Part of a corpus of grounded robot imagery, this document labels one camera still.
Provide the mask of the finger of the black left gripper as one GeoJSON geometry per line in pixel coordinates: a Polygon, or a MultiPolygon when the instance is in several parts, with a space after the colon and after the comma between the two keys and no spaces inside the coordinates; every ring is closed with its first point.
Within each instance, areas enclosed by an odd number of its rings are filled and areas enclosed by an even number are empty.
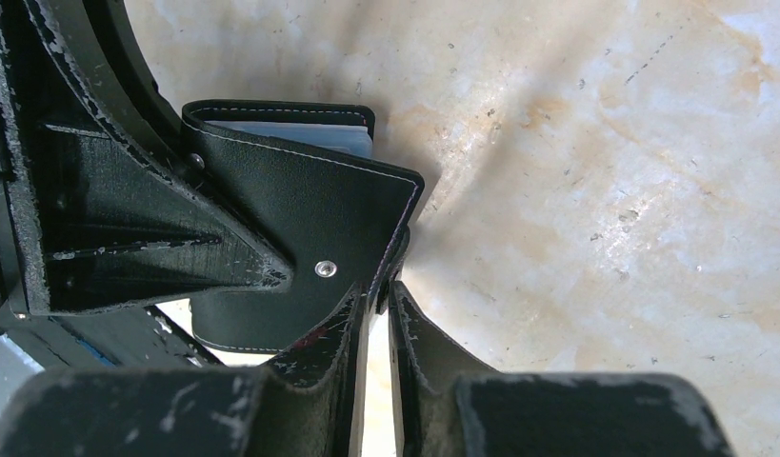
{"type": "Polygon", "coordinates": [[[122,1],[28,1],[42,44],[88,115],[146,172],[198,184],[175,110],[137,44],[122,1]]]}
{"type": "Polygon", "coordinates": [[[206,172],[146,172],[88,115],[25,6],[0,1],[0,264],[16,313],[277,292],[289,263],[206,172]]]}

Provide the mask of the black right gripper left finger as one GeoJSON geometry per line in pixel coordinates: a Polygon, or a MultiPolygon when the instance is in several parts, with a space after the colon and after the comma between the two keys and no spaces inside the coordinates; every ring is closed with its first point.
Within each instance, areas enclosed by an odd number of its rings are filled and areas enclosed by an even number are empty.
{"type": "Polygon", "coordinates": [[[356,456],[368,295],[355,284],[255,367],[47,370],[0,417],[0,456],[356,456]]]}

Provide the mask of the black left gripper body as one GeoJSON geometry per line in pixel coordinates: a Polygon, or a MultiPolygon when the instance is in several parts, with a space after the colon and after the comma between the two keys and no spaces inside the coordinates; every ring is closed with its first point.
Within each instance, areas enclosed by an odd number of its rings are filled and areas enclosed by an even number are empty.
{"type": "Polygon", "coordinates": [[[0,309],[0,337],[45,368],[204,368],[221,360],[158,306],[19,318],[0,309]]]}

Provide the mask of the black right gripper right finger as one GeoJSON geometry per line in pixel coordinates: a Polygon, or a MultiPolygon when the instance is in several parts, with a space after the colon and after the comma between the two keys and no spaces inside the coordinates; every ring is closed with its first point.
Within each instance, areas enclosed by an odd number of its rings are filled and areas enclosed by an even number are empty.
{"type": "Polygon", "coordinates": [[[730,456],[704,396],[667,373],[502,372],[388,289],[401,456],[730,456]]]}

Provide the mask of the black leather card holder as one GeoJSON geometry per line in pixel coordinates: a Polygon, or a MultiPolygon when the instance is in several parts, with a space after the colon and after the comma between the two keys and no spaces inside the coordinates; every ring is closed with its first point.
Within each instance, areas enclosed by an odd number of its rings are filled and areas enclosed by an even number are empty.
{"type": "Polygon", "coordinates": [[[218,99],[183,107],[183,144],[290,267],[283,291],[193,296],[197,341],[274,353],[319,332],[351,286],[377,293],[425,182],[372,157],[374,127],[362,105],[218,99]]]}

